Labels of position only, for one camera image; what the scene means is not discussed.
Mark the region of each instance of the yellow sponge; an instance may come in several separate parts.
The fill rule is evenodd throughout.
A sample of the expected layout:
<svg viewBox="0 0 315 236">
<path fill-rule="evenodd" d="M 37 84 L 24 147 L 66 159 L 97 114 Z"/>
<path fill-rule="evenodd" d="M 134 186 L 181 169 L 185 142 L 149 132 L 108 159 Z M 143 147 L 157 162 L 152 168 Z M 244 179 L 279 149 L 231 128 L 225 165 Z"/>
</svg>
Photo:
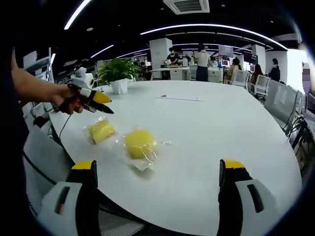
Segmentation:
<svg viewBox="0 0 315 236">
<path fill-rule="evenodd" d="M 125 136 L 125 145 L 132 159 L 142 159 L 154 152 L 155 143 L 148 130 L 137 129 Z"/>
<path fill-rule="evenodd" d="M 100 120 L 96 124 L 91 125 L 88 127 L 88 130 L 96 144 L 100 143 L 115 132 L 114 127 L 106 119 Z"/>
</svg>

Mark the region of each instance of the potted plant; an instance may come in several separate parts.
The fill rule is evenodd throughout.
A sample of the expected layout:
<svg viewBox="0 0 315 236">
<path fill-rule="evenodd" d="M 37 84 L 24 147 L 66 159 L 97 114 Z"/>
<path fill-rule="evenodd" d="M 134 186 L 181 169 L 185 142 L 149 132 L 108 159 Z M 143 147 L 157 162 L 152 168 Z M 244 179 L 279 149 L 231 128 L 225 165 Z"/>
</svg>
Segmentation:
<svg viewBox="0 0 315 236">
<path fill-rule="evenodd" d="M 127 79 L 133 79 L 139 67 L 134 65 L 131 58 L 114 58 L 110 63 L 105 64 L 98 72 L 98 77 L 106 85 L 111 85 L 114 94 L 127 92 Z"/>
</svg>

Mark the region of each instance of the ceiling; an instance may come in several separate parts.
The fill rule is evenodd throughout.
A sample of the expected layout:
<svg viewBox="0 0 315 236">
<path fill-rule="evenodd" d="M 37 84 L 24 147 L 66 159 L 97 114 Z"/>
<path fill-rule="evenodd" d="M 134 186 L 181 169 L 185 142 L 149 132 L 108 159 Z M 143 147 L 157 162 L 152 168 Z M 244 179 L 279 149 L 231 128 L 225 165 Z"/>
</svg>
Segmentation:
<svg viewBox="0 0 315 236">
<path fill-rule="evenodd" d="M 210 13 L 186 15 L 175 15 L 162 0 L 92 0 L 70 29 L 64 30 L 68 19 L 81 2 L 82 0 L 45 0 L 32 7 L 28 20 L 23 20 L 23 36 L 17 42 L 18 63 L 33 50 L 37 50 L 39 57 L 46 56 L 48 47 L 52 47 L 52 52 L 56 53 L 53 71 L 58 75 L 61 71 L 78 66 L 83 59 L 89 59 L 83 65 L 93 64 L 100 59 L 111 59 L 146 49 L 150 40 L 161 37 L 171 39 L 173 44 L 218 43 L 237 47 L 253 44 L 251 40 L 255 40 L 274 50 L 283 50 L 257 35 L 209 26 L 166 29 L 140 35 L 148 30 L 181 24 L 229 25 L 270 38 L 294 33 L 280 6 L 241 4 L 230 0 L 210 0 Z M 287 45 L 285 41 L 281 43 L 290 48 L 297 46 L 296 42 L 288 42 Z M 113 47 L 90 59 L 112 44 Z M 190 47 L 177 46 L 176 50 L 184 48 Z M 78 61 L 72 66 L 63 66 L 71 60 Z"/>
</svg>

